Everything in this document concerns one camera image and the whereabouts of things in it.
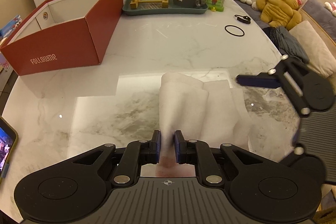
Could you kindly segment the white printed shopping bag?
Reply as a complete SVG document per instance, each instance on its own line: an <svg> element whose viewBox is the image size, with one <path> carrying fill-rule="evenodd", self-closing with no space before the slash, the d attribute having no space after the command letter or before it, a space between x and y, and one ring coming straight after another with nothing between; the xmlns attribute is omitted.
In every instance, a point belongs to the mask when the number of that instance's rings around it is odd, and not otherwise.
<svg viewBox="0 0 336 224"><path fill-rule="evenodd" d="M195 168L178 164L173 135L177 130L186 140L195 139L218 148L231 143L249 148L252 120L246 110L243 91L228 80L203 82L180 73L165 73L159 90L159 163L142 167L144 177L192 177Z"/></svg>

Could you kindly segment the beige cushion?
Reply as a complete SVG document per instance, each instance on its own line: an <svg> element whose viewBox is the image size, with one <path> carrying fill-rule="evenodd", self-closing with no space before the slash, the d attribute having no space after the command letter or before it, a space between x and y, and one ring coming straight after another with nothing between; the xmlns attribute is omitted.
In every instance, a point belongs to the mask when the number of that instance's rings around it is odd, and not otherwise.
<svg viewBox="0 0 336 224"><path fill-rule="evenodd" d="M335 58L312 25L304 20L289 33L301 44L309 57L309 67L324 78L335 73Z"/></svg>

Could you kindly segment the dark blue folded cloth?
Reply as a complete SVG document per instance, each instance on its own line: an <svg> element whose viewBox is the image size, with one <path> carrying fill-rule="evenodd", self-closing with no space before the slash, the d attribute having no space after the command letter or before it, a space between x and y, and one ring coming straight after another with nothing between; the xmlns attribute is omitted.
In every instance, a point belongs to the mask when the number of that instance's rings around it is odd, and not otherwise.
<svg viewBox="0 0 336 224"><path fill-rule="evenodd" d="M262 30L282 55L295 57L304 64L309 63L310 60L306 51L303 49L298 40L293 35L291 35L286 28L283 26L266 27Z"/></svg>

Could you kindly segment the small black clip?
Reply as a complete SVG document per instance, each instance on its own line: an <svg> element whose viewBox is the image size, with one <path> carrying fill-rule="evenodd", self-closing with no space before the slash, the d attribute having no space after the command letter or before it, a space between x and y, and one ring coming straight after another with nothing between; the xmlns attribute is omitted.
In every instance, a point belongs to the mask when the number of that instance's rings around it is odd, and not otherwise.
<svg viewBox="0 0 336 224"><path fill-rule="evenodd" d="M236 18L237 21L242 22L244 24L250 24L251 23L251 18L247 15L235 14L235 18Z"/></svg>

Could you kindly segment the yellow muscular cat plush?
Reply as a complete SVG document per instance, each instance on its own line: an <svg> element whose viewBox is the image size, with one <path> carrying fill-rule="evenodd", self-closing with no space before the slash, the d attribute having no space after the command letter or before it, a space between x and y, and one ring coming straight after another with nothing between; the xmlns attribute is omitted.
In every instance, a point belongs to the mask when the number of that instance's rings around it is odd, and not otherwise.
<svg viewBox="0 0 336 224"><path fill-rule="evenodd" d="M274 28L283 26L288 31L302 22L298 11L301 4L301 0L256 0L261 21Z"/></svg>

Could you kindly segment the pink white plush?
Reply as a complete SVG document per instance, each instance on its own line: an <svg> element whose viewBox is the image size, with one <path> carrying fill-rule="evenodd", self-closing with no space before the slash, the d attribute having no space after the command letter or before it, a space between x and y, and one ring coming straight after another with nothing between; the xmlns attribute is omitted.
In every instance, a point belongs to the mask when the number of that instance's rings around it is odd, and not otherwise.
<svg viewBox="0 0 336 224"><path fill-rule="evenodd" d="M336 3L335 2L325 2L324 7L336 17Z"/></svg>

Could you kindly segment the smartphone in green case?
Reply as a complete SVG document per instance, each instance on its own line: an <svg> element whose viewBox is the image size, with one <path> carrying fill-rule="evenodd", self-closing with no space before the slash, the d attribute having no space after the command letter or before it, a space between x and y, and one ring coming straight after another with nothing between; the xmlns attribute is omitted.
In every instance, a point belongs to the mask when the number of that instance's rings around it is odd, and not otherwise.
<svg viewBox="0 0 336 224"><path fill-rule="evenodd" d="M18 142L18 133L1 117L0 120L0 153L1 153L1 181L9 170L11 154Z"/></svg>

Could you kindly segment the red cardboard box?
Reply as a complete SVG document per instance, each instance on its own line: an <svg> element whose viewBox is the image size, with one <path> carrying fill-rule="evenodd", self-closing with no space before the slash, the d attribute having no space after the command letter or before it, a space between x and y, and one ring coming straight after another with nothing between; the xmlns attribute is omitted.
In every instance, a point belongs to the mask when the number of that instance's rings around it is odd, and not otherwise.
<svg viewBox="0 0 336 224"><path fill-rule="evenodd" d="M46 0L1 45L19 76L102 63L123 0Z"/></svg>

